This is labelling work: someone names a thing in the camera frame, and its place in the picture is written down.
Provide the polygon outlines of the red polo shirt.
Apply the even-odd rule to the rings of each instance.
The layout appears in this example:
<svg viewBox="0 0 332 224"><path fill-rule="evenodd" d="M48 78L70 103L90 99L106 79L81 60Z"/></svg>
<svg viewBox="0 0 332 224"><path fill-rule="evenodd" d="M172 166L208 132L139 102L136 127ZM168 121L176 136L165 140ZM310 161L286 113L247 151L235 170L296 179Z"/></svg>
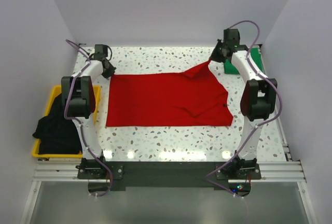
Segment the red polo shirt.
<svg viewBox="0 0 332 224"><path fill-rule="evenodd" d="M205 61L184 72L114 75L107 127L227 127L228 91Z"/></svg>

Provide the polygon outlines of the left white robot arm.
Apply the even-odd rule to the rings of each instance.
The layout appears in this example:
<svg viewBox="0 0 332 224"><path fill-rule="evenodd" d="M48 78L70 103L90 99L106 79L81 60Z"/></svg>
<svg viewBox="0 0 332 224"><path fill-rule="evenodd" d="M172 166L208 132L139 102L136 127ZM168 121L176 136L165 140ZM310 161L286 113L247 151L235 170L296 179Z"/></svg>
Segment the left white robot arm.
<svg viewBox="0 0 332 224"><path fill-rule="evenodd" d="M84 66L71 76L61 79L62 107L64 118L74 123L82 147L82 157L87 160L103 155L94 125L96 98L93 82L100 76L111 78L116 68L111 65L112 49L108 45L96 44Z"/></svg>

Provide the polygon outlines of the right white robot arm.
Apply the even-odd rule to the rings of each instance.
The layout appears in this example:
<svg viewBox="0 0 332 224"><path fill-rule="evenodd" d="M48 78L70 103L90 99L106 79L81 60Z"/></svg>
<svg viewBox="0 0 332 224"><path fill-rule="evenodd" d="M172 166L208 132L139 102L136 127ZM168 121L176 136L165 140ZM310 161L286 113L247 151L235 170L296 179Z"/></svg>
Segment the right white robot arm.
<svg viewBox="0 0 332 224"><path fill-rule="evenodd" d="M235 157L239 160L254 161L264 122L274 112L278 83L269 79L255 64L246 45L240 44L237 29L225 29L223 39L217 41L211 60L229 62L239 72L245 83L240 101L240 111L244 117L241 141Z"/></svg>

